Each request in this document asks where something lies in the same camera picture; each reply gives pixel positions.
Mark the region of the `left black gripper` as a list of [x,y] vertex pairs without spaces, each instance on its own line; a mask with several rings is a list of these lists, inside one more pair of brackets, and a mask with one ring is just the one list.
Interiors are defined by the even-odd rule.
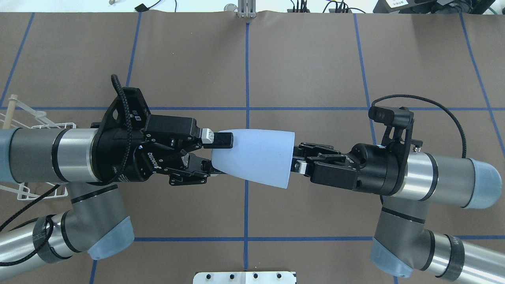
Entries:
[[233,143],[233,133],[198,128],[194,118],[149,115],[130,141],[127,129],[103,131],[94,158],[102,182],[142,182],[159,173],[169,175],[171,186],[204,185],[221,171],[193,151],[231,149]]

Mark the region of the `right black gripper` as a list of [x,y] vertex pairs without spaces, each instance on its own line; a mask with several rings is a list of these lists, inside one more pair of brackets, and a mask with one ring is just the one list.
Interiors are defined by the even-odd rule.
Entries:
[[302,142],[294,146],[292,172],[309,174],[318,185],[391,195],[399,165],[393,153],[373,144],[358,143],[341,153],[328,144]]

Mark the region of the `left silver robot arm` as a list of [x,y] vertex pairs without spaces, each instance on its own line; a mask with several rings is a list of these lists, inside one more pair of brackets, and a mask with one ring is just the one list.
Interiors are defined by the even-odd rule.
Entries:
[[134,242],[121,182],[154,174],[171,185],[199,185],[217,170],[193,154],[231,149],[234,135],[199,128],[192,118],[114,116],[90,128],[12,128],[1,131],[1,182],[29,198],[1,225],[1,277],[87,252],[93,260]]

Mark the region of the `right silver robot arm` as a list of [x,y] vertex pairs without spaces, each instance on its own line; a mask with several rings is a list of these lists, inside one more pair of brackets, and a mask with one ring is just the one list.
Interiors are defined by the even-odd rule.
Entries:
[[292,171],[312,183],[382,196],[370,259],[385,273],[413,271],[462,284],[503,284],[504,254],[441,234],[426,226],[432,205],[486,209],[500,198],[502,181],[492,165],[411,152],[399,155],[359,143],[348,153],[324,144],[294,148]]

